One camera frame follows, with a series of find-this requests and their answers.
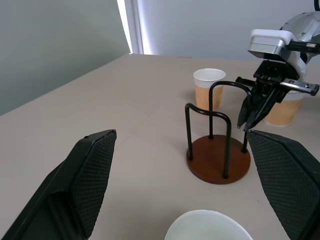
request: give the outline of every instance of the white bowl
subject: white bowl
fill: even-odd
[[[253,240],[235,220],[217,211],[195,210],[180,216],[164,240]]]

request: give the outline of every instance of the wooden base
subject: wooden base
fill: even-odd
[[[223,177],[226,136],[214,135],[213,139],[204,136],[192,143],[193,160],[186,161],[190,171],[199,179],[211,184],[230,184],[238,181],[249,170],[250,153],[241,152],[242,143],[231,138],[229,176]]]

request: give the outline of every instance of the white paper cup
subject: white paper cup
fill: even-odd
[[[222,81],[226,77],[226,73],[220,69],[205,68],[195,71],[193,77],[196,105],[203,110],[209,110],[209,89],[215,82]],[[220,106],[223,89],[223,85],[216,86],[213,89],[213,110]]]
[[[275,127],[289,126],[298,112],[304,95],[293,90],[288,92],[281,103],[275,103],[263,121]]]
[[[235,220],[210,210],[189,211],[169,228],[164,240],[253,240]]]

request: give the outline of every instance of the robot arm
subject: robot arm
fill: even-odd
[[[248,51],[264,59],[254,73],[256,81],[238,77],[251,87],[252,97],[243,101],[237,126],[247,131],[265,118],[275,103],[291,91],[315,96],[318,84],[304,82],[307,63],[320,54],[320,12],[305,12],[286,22],[281,30],[255,29]]]

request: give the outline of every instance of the black mesh pad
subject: black mesh pad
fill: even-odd
[[[261,184],[291,240],[306,240],[320,208],[320,163],[297,141],[248,133]]]
[[[73,210],[85,236],[91,236],[108,185],[116,134],[95,143],[70,188]]]

